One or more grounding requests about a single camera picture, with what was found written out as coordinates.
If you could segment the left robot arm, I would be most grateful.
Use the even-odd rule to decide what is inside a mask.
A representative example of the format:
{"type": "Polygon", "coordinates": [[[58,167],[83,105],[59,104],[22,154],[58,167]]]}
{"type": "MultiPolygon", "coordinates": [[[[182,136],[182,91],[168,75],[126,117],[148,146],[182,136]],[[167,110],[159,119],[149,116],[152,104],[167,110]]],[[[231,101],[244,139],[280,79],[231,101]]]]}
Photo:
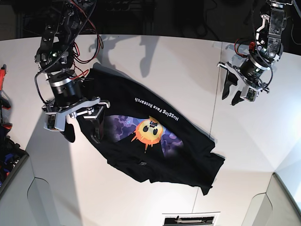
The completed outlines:
{"type": "Polygon", "coordinates": [[[283,54],[282,32],[286,28],[286,5],[295,5],[294,0],[268,0],[261,8],[261,26],[253,29],[253,37],[241,38],[234,43],[235,53],[244,59],[241,66],[230,62],[219,62],[218,67],[226,70],[222,98],[230,94],[230,87],[243,84],[234,95],[231,105],[242,101],[254,102],[261,92],[269,93],[270,81],[261,79],[265,71],[273,73],[272,66],[283,54]]]}

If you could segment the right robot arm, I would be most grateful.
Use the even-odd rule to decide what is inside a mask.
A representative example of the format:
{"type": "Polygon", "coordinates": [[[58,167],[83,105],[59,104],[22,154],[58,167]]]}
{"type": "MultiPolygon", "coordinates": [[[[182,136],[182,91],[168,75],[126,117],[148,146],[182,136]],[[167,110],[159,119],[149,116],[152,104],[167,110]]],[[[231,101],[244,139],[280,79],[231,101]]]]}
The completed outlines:
{"type": "Polygon", "coordinates": [[[90,136],[95,143],[103,138],[104,112],[110,102],[97,96],[86,96],[85,85],[92,81],[87,75],[89,70],[81,71],[76,63],[87,64],[91,60],[79,58],[80,52],[76,38],[84,31],[87,24],[97,34],[97,29],[90,20],[97,2],[95,0],[55,0],[49,9],[49,18],[42,34],[40,47],[35,55],[35,63],[40,74],[46,76],[54,98],[41,99],[45,113],[44,128],[60,132],[66,140],[73,143],[75,132],[67,116],[73,119],[81,116],[92,123],[90,136]]]}

